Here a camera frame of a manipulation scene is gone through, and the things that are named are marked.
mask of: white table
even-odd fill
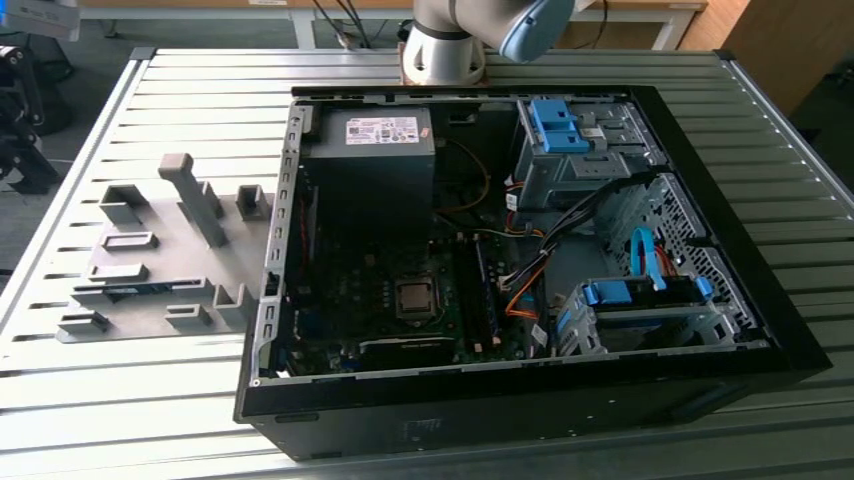
[[[394,50],[135,55],[0,297],[0,475],[92,478],[853,478],[854,200],[734,62],[710,53],[490,55],[498,85],[646,84],[662,97],[834,368],[696,422],[532,443],[297,464],[232,421],[241,334],[65,345],[108,183],[276,181],[291,87],[396,84]]]
[[[340,9],[327,9],[334,19],[350,17]],[[608,22],[648,22],[662,23],[652,50],[675,50],[684,31],[694,18],[692,9],[671,8],[670,10],[611,10]],[[576,12],[572,22],[600,22],[603,11],[587,9]],[[95,20],[224,20],[224,19],[285,19],[293,22],[296,32],[296,45],[300,49],[318,48],[315,42],[314,22],[323,19],[315,8],[89,8],[81,7],[83,19]],[[364,8],[359,10],[363,19],[408,19],[412,10],[408,8]]]

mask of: slotted fixture plate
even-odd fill
[[[275,181],[289,88],[391,85],[395,62],[391,50],[160,50],[151,62],[131,61],[0,298],[4,475],[340,475],[340,462],[295,464],[232,422],[240,334],[77,345],[53,334],[80,280],[69,275],[84,271],[103,233],[88,203],[97,184],[156,179],[160,155],[173,151],[193,154],[199,180]],[[835,367],[678,428],[358,459],[351,476],[850,478],[854,222],[835,177],[738,65],[711,54],[571,51],[530,65],[490,62],[496,85],[660,89]]]

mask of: sticker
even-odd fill
[[[587,138],[595,138],[595,137],[604,138],[604,132],[599,127],[582,128],[580,131],[582,131],[582,135]]]
[[[351,118],[347,121],[347,145],[418,142],[415,117]]]
[[[534,340],[536,340],[536,343],[544,347],[548,342],[548,334],[539,325],[534,325],[534,328],[531,329],[531,336],[534,337]]]
[[[519,208],[519,199],[516,198],[516,196],[508,193],[507,195],[504,195],[504,201],[507,202],[507,210],[515,212]]]

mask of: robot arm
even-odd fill
[[[416,0],[404,73],[426,85],[483,76],[480,42],[515,62],[539,58],[563,33],[574,0]]]

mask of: blue plastic bracket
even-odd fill
[[[543,135],[546,153],[587,153],[587,142],[575,128],[578,117],[563,100],[532,100],[531,119]]]
[[[640,255],[643,255],[644,268],[640,268]],[[658,268],[652,230],[646,227],[635,228],[631,234],[631,274],[648,276],[652,279],[652,288],[655,290],[667,289],[667,283],[664,283],[664,277],[662,277],[662,272]]]
[[[563,316],[560,317],[560,321],[558,322],[558,333],[563,332],[563,327],[566,327],[566,324],[570,323],[571,318],[572,318],[572,315],[567,310],[566,312],[563,312]]]
[[[715,296],[715,289],[711,286],[711,282],[706,277],[696,277],[694,281],[696,283],[696,288],[699,289],[699,293],[703,296],[706,301],[711,300]]]

